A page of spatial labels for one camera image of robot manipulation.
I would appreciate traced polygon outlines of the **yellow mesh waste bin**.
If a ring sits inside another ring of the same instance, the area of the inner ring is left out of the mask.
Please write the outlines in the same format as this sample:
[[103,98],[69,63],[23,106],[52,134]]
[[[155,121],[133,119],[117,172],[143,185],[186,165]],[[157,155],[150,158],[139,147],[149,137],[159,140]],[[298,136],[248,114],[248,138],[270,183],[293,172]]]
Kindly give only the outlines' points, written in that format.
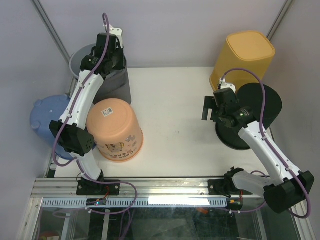
[[247,69],[262,80],[275,54],[272,43],[259,31],[228,35],[209,79],[212,89],[216,91],[220,78],[233,68]]

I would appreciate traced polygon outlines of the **black plastic bin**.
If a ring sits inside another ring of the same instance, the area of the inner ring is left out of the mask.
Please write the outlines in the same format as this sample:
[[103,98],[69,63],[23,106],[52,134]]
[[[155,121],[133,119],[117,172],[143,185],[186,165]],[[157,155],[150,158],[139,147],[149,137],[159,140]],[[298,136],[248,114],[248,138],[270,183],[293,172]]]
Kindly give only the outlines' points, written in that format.
[[[267,130],[280,114],[283,103],[279,94],[271,87],[264,85],[265,106],[263,113],[263,126]],[[250,107],[257,121],[260,120],[263,104],[263,93],[259,83],[248,83],[243,85],[236,94],[241,107]],[[227,147],[244,151],[250,147],[231,128],[221,123],[215,124],[215,131],[220,141]]]

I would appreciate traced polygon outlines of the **peach plastic bucket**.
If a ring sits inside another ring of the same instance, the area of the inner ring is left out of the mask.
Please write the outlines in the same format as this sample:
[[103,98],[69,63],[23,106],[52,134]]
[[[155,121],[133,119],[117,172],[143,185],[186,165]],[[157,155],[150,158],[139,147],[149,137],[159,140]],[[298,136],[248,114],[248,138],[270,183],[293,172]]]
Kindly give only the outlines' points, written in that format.
[[142,148],[144,135],[134,109],[126,101],[109,98],[95,104],[86,120],[101,155],[113,162],[134,158]]

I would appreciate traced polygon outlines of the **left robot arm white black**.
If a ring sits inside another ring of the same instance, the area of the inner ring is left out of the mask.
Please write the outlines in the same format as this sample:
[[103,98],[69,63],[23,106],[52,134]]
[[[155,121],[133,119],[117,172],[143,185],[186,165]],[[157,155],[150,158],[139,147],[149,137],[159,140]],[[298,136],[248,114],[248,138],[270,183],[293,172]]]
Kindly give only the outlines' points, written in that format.
[[55,137],[53,149],[61,146],[71,155],[87,188],[100,194],[105,188],[103,171],[94,155],[94,137],[86,130],[86,121],[93,104],[106,99],[120,99],[131,104],[131,89],[124,55],[121,29],[97,35],[96,45],[80,65],[78,81],[68,106],[59,120],[51,121],[49,129]]

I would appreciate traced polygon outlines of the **blue plastic bucket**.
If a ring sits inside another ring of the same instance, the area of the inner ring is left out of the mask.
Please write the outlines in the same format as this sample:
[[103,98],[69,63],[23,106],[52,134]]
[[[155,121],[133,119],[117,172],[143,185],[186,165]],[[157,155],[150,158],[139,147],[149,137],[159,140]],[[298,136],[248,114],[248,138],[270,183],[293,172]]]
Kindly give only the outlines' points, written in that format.
[[31,128],[52,147],[52,157],[92,162],[94,138],[86,131],[93,98],[54,95],[34,103]]

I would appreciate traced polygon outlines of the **grey slotted waste bin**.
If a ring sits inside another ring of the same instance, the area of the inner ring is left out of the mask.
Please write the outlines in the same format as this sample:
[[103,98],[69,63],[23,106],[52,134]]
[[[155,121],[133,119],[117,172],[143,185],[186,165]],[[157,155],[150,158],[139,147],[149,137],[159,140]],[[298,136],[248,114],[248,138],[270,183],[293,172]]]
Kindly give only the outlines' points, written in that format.
[[106,99],[120,99],[127,102],[129,105],[132,103],[127,66],[128,65],[126,64],[122,70],[111,71],[98,90],[93,100],[94,105]]

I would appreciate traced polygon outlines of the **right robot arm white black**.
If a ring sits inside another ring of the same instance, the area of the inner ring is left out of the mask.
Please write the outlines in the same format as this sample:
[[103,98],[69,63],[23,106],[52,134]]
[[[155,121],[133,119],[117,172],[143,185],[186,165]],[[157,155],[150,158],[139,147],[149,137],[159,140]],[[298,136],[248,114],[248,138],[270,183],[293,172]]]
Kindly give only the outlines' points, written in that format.
[[228,147],[251,149],[267,172],[262,177],[232,167],[217,191],[226,197],[238,190],[258,195],[277,214],[306,201],[305,219],[311,213],[309,194],[315,177],[290,161],[267,133],[281,110],[280,96],[272,88],[261,89],[256,83],[243,86],[238,93],[224,88],[205,96],[202,120],[215,123],[218,138]]

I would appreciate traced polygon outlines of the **light grey bin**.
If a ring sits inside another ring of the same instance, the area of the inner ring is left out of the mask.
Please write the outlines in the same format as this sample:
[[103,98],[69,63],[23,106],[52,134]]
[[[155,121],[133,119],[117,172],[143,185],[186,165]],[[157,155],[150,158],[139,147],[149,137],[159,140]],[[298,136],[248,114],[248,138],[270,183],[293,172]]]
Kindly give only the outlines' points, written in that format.
[[[95,47],[96,44],[93,43],[93,44],[89,44],[89,45],[86,45],[84,47],[82,47],[81,49],[79,49],[77,52],[75,52],[71,58],[70,58],[70,61],[69,61],[69,70],[71,72],[71,74],[76,78],[78,79],[79,78],[79,74],[81,72],[80,70],[80,66],[81,66],[81,63],[82,63],[82,60],[85,56],[89,55],[91,53],[91,50],[93,47]],[[122,71],[124,71],[126,68],[127,68],[128,64],[127,64],[127,60],[126,58],[124,57],[124,69],[122,70],[115,70],[113,69],[111,71],[111,73],[108,75],[108,76],[105,76],[104,78],[105,79],[109,79],[115,75],[118,75],[120,74]]]

